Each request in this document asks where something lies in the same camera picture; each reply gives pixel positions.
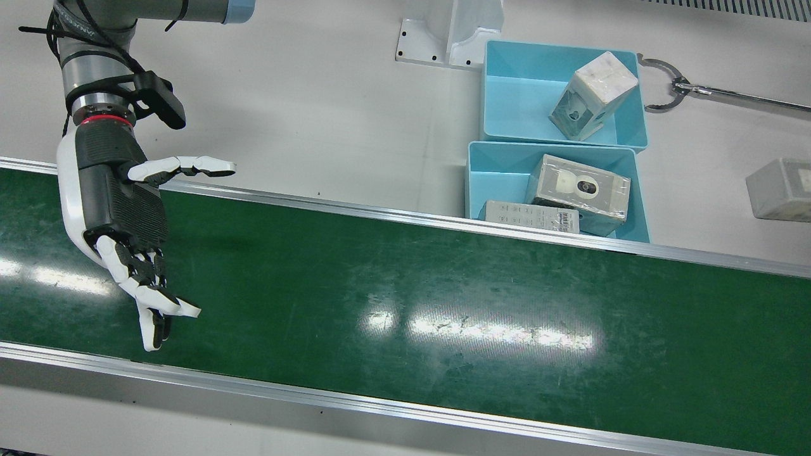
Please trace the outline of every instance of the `blue plastic tray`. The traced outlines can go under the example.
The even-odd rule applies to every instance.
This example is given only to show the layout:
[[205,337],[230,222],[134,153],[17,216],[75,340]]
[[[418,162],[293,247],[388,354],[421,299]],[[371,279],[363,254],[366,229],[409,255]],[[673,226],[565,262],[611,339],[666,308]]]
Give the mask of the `blue plastic tray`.
[[487,200],[523,203],[530,174],[546,154],[631,178],[628,220],[608,237],[650,242],[637,175],[637,156],[630,148],[472,142],[468,146],[465,215],[478,217]]
[[633,52],[489,41],[482,77],[482,140],[619,146],[637,153],[648,147],[639,87],[584,141],[567,139],[549,120],[574,72],[607,50],[639,77]]

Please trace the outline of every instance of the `conveyor belt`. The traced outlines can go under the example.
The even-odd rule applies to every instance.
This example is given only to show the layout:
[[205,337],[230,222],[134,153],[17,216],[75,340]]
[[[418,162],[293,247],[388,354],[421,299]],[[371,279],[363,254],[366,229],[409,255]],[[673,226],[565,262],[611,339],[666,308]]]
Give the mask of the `conveyor belt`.
[[164,192],[157,353],[68,241],[56,178],[0,170],[0,339],[773,454],[811,444],[811,281]]

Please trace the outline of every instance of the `white mounting bracket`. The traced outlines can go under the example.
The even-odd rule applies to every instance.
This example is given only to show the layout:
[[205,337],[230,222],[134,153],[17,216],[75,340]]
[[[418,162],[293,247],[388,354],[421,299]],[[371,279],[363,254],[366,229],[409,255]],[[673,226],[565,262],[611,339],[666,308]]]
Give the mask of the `white mounting bracket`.
[[478,70],[503,25],[502,0],[409,0],[395,59]]

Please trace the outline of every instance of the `barcode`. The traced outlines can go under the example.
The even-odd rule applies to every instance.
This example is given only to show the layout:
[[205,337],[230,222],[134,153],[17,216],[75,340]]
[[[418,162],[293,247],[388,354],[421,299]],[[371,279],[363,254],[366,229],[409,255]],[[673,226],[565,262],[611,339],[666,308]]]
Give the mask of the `barcode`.
[[562,212],[558,213],[558,218],[560,219],[560,230],[561,231],[569,231],[572,229],[572,226],[569,221],[569,214]]

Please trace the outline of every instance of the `security camera box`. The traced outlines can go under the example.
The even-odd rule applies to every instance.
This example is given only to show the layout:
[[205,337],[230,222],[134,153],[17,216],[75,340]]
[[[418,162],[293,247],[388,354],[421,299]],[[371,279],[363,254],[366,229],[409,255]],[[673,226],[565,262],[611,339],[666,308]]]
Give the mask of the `security camera box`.
[[564,233],[580,232],[580,219],[577,210],[574,209],[487,200],[478,218],[485,222],[505,223],[540,230]]
[[576,209],[581,231],[608,236],[625,223],[630,192],[631,179],[547,154],[530,175],[525,202]]
[[549,115],[570,140],[583,141],[603,127],[639,81],[611,52],[574,72]]
[[746,178],[757,218],[811,222],[811,161],[778,158]]

